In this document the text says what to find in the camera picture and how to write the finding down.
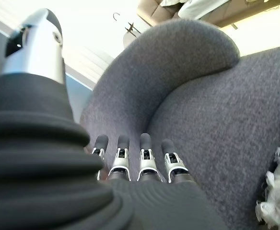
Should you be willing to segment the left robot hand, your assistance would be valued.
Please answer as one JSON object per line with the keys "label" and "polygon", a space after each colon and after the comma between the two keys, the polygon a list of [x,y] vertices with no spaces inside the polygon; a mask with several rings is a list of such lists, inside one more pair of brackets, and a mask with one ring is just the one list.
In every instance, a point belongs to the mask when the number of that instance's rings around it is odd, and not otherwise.
{"label": "left robot hand", "polygon": [[0,73],[0,230],[224,230],[197,185],[96,175],[74,122],[62,30],[40,9],[11,34]]}

